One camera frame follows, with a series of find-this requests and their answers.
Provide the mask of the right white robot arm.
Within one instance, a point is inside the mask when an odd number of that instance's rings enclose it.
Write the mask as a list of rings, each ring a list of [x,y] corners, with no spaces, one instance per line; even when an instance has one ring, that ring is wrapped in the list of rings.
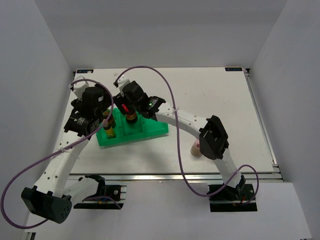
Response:
[[[228,134],[219,117],[192,115],[174,109],[158,96],[148,96],[136,81],[120,80],[114,83],[119,93],[113,100],[123,115],[134,112],[145,119],[166,123],[183,130],[199,141],[200,153],[213,161],[226,185],[221,193],[232,201],[244,193],[245,177],[237,169],[229,150]]]

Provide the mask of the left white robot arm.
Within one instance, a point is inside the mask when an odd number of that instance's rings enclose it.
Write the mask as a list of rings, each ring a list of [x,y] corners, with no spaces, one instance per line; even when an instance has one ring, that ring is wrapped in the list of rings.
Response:
[[[21,198],[28,210],[39,217],[61,224],[72,207],[86,198],[99,200],[105,196],[105,179],[88,174],[71,186],[66,186],[69,174],[92,134],[103,122],[103,112],[111,106],[111,97],[100,85],[72,87],[77,98],[68,118],[58,154],[51,157],[45,171],[33,187],[25,187]]]

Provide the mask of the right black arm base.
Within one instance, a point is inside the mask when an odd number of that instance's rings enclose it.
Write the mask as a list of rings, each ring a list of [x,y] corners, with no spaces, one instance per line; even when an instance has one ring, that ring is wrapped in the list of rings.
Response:
[[[254,187],[245,184],[240,195],[228,192],[227,187],[209,197],[211,213],[257,212]]]

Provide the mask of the yellow-cap brown sauce bottle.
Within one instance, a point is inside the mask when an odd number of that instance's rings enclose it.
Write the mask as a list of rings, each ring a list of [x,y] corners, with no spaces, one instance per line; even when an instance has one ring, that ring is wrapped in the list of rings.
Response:
[[[106,119],[106,118],[108,118],[107,123],[112,128],[115,128],[116,127],[116,122],[115,122],[114,116],[111,113],[110,109],[108,109],[108,108],[103,112],[103,119]]]

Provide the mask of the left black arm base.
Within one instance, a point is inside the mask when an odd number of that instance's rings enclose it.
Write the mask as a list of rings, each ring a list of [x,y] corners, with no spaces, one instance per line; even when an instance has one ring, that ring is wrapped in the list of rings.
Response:
[[[126,199],[126,186],[106,183],[106,180],[97,174],[88,174],[86,180],[94,180],[97,190],[94,194],[85,196],[84,200],[74,205],[74,209],[85,210],[121,210]]]

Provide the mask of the small yellow-label white-cap bottle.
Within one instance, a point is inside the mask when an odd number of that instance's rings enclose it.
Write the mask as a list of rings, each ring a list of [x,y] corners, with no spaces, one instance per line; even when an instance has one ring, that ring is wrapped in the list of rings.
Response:
[[[114,139],[116,137],[113,127],[108,122],[103,125],[103,129],[108,139]]]

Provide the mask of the red-lid sauce jar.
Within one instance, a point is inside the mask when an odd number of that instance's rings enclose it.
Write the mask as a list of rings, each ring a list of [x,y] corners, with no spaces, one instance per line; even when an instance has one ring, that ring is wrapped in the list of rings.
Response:
[[[122,108],[125,111],[125,120],[128,124],[134,124],[137,122],[138,117],[136,111],[132,108],[131,105],[123,103]]]

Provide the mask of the pink-cap spice shaker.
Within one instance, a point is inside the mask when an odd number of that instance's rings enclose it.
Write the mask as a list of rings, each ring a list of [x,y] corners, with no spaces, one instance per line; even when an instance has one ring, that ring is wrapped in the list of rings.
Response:
[[[200,141],[198,139],[196,139],[192,144],[190,153],[196,158],[200,158],[202,156],[202,153],[200,151]]]

